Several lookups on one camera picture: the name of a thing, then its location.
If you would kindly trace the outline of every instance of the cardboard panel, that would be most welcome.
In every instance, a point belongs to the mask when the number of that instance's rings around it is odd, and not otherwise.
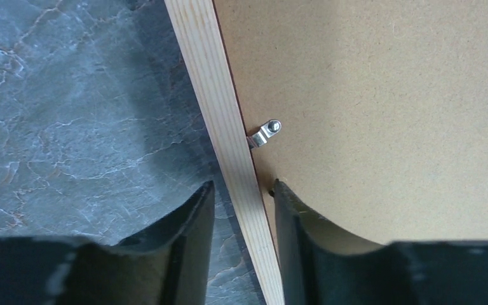
[[[488,239],[488,1],[215,5],[246,127],[283,124],[265,194],[377,243]]]

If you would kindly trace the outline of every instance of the metal bracket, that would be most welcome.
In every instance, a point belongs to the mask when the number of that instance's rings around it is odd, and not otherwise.
[[[247,137],[250,149],[263,146],[266,144],[268,138],[280,132],[280,130],[281,122],[277,119],[271,119],[264,123],[257,133]]]

